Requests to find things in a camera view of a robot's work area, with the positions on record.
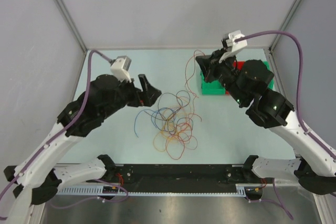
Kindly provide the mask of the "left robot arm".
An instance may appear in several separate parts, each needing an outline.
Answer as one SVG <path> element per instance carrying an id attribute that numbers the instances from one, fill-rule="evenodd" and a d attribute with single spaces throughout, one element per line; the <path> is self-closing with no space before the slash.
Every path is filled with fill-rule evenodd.
<path id="1" fill-rule="evenodd" d="M 54 193 L 60 179 L 53 168 L 76 143 L 125 106 L 151 107 L 162 92 L 151 86 L 145 75 L 138 77 L 141 89 L 134 86 L 132 79 L 121 80 L 108 74 L 88 80 L 85 92 L 58 115 L 51 135 L 35 153 L 21 165 L 5 168 L 9 183 L 17 185 L 14 196 L 20 196 L 29 186 L 39 194 Z"/>

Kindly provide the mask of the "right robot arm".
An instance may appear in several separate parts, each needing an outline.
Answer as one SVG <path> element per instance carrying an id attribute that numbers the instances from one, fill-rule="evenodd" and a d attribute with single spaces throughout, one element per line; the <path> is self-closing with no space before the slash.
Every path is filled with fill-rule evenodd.
<path id="1" fill-rule="evenodd" d="M 285 140 L 295 151 L 295 159 L 267 159 L 249 156 L 243 167 L 243 179 L 254 183 L 259 178 L 298 182 L 317 195 L 335 194 L 335 149 L 321 147 L 304 124 L 299 122 L 294 106 L 282 94 L 269 88 L 274 74 L 261 60 L 247 60 L 237 68 L 236 56 L 220 60 L 225 53 L 195 58 L 207 83 L 218 81 L 240 108 L 259 127 L 270 130 Z"/>

